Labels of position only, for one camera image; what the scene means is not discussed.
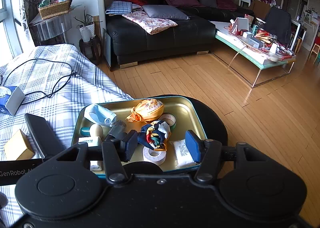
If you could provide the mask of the black gloved left hand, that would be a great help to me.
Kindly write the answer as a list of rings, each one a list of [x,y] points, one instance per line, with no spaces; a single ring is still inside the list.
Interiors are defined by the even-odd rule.
[[[3,209],[7,206],[8,204],[8,199],[7,199],[7,196],[0,192],[0,209]]]

